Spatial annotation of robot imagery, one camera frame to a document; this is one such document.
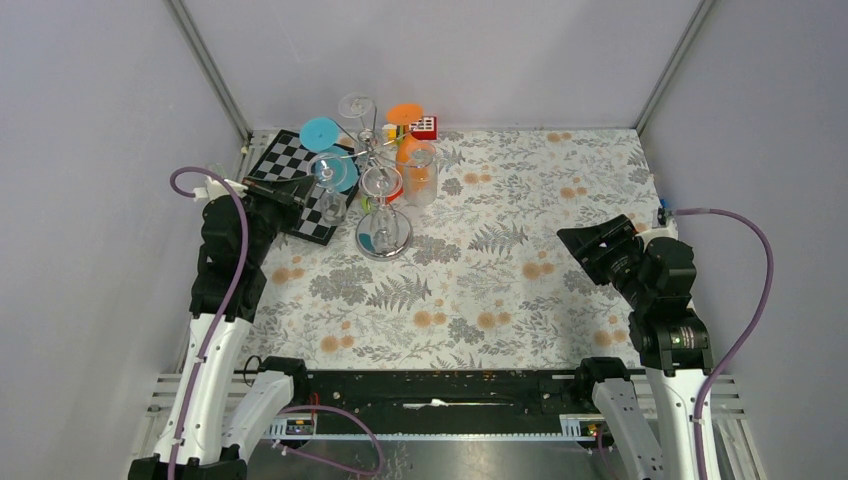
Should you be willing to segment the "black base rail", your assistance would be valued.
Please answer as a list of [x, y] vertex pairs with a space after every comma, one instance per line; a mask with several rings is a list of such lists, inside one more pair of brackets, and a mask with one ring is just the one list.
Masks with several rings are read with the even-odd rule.
[[600, 419], [575, 370], [313, 370], [296, 378], [294, 411], [266, 432], [283, 441], [588, 439]]

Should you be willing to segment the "red white block toy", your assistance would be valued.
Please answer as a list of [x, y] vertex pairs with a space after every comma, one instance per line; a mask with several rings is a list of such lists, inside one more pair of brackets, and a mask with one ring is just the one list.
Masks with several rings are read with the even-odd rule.
[[405, 139], [417, 141], [436, 141], [438, 138], [438, 118], [423, 116], [420, 120], [408, 126], [385, 124], [382, 128], [388, 141], [400, 145]]

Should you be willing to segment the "blue wine glass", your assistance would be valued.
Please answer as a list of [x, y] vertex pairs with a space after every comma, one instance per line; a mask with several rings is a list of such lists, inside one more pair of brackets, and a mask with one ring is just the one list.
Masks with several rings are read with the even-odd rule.
[[336, 146], [316, 154], [312, 173], [324, 188], [335, 192], [349, 191], [359, 177], [352, 153]]
[[305, 122], [299, 132], [301, 145], [312, 151], [322, 152], [335, 145], [339, 126], [329, 117], [316, 117]]

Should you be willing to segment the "chrome wine glass rack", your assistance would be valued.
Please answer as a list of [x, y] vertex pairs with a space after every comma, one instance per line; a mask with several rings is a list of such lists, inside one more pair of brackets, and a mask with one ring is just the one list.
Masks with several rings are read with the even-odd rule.
[[[403, 181], [396, 168], [398, 163], [384, 153], [385, 147], [392, 142], [382, 140], [377, 132], [377, 109], [372, 99], [354, 95], [352, 99], [340, 101], [338, 110], [345, 118], [358, 119], [362, 126], [355, 140], [360, 151], [342, 156], [363, 158], [362, 166], [365, 167], [359, 175], [359, 187], [365, 196], [367, 211], [357, 224], [356, 245], [371, 260], [395, 259], [410, 246], [413, 229], [410, 220], [389, 202], [390, 197], [401, 193]], [[372, 126], [366, 127], [364, 117], [369, 112], [373, 113]], [[414, 103], [396, 105], [387, 113], [387, 121], [402, 127], [400, 139], [410, 136], [410, 127], [422, 117], [422, 107]]]

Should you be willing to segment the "clear wine glass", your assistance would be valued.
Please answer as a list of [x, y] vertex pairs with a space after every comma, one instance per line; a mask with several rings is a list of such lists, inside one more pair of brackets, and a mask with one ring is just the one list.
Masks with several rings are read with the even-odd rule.
[[374, 100], [367, 95], [353, 92], [339, 101], [338, 112], [346, 119], [359, 122], [360, 129], [356, 134], [340, 126], [342, 132], [355, 142], [357, 149], [365, 152], [374, 151], [379, 140], [376, 130], [377, 107]]
[[360, 178], [360, 189], [369, 210], [357, 226], [357, 241], [362, 250], [377, 258], [386, 258], [398, 248], [398, 221], [388, 197], [400, 187], [396, 171], [384, 166], [369, 167]]
[[334, 153], [318, 153], [308, 167], [316, 184], [323, 189], [315, 204], [322, 221], [329, 226], [342, 224], [347, 214], [346, 197], [340, 188], [347, 175], [344, 160]]

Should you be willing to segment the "black white checkerboard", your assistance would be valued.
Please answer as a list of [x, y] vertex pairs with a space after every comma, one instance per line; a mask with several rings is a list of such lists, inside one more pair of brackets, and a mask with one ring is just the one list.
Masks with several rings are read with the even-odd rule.
[[[245, 177], [277, 180], [311, 175], [308, 165], [314, 156], [314, 152], [301, 145], [298, 133], [283, 129], [274, 137], [265, 139], [262, 155]], [[298, 226], [294, 231], [284, 233], [322, 246], [329, 244], [336, 228], [325, 224], [315, 208], [322, 193], [323, 189], [316, 184]]]

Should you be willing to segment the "orange wine glass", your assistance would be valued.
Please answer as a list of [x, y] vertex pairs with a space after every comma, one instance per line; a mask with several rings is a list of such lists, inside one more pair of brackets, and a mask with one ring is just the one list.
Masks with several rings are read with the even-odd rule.
[[417, 103], [403, 103], [390, 108], [386, 120], [395, 127], [395, 165], [402, 173], [409, 161], [408, 150], [411, 145], [437, 139], [437, 118], [425, 115], [423, 107]]

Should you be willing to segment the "floral tablecloth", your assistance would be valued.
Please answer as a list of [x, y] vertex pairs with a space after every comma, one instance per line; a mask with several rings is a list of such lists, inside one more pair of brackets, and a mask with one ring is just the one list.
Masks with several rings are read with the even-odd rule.
[[557, 237], [619, 215], [638, 231], [659, 203], [632, 130], [446, 131], [435, 201], [398, 200], [410, 248], [363, 255], [354, 201], [326, 245], [279, 237], [240, 362], [311, 369], [569, 369], [638, 365], [626, 302], [594, 285]]

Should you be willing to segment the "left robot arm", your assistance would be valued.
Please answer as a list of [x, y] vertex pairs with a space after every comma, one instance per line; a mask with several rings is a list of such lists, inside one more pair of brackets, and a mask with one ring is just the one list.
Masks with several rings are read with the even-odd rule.
[[176, 170], [169, 182], [179, 195], [205, 205], [188, 349], [163, 433], [150, 456], [132, 461], [128, 476], [244, 479], [279, 411], [299, 410], [310, 397], [304, 362], [270, 356], [233, 413], [225, 413], [237, 356], [267, 283], [262, 264], [274, 240], [300, 219], [316, 180], [237, 182], [197, 168], [203, 185], [184, 190], [177, 179], [187, 171]]

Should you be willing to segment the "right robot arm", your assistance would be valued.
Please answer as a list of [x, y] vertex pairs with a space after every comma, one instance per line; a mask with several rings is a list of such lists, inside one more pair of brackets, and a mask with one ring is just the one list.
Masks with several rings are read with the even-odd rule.
[[602, 415], [596, 441], [612, 437], [630, 479], [720, 478], [708, 405], [714, 361], [708, 330], [691, 305], [692, 247], [665, 215], [643, 232], [619, 215], [557, 236], [594, 284], [611, 286], [629, 305], [629, 338], [657, 415], [650, 426], [622, 360], [585, 358], [572, 394], [583, 410]]

